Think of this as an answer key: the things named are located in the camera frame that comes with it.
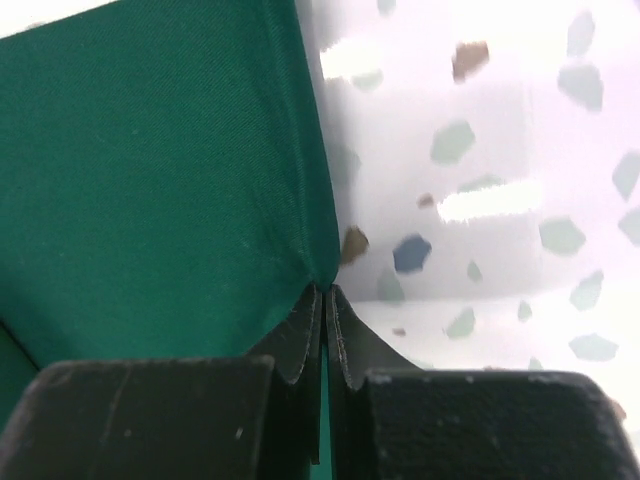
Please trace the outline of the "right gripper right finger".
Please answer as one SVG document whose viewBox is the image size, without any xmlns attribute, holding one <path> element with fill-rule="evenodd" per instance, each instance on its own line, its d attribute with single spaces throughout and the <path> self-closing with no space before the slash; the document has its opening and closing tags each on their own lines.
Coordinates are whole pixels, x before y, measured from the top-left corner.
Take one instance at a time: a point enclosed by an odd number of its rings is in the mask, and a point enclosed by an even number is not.
<svg viewBox="0 0 640 480">
<path fill-rule="evenodd" d="M 609 398 L 559 371 L 423 370 L 324 299 L 336 479 L 635 479 Z"/>
</svg>

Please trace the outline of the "dark green surgical cloth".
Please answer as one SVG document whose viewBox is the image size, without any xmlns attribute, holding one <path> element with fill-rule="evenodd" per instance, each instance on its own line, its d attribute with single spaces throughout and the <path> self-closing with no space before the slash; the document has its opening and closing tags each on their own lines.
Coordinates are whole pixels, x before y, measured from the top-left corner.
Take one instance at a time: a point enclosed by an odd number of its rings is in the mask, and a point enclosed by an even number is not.
<svg viewBox="0 0 640 480">
<path fill-rule="evenodd" d="M 2 40 L 23 394 L 58 362 L 244 355 L 339 257 L 295 2 L 115 1 Z"/>
</svg>

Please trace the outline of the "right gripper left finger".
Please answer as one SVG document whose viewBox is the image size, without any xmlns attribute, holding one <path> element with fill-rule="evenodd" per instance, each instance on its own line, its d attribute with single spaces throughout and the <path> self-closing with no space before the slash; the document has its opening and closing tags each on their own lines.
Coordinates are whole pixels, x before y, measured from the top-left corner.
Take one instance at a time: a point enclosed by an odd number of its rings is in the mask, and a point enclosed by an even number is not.
<svg viewBox="0 0 640 480">
<path fill-rule="evenodd" d="M 246 354 L 58 362 L 1 437 L 5 479 L 306 479 L 319 460 L 314 286 Z"/>
</svg>

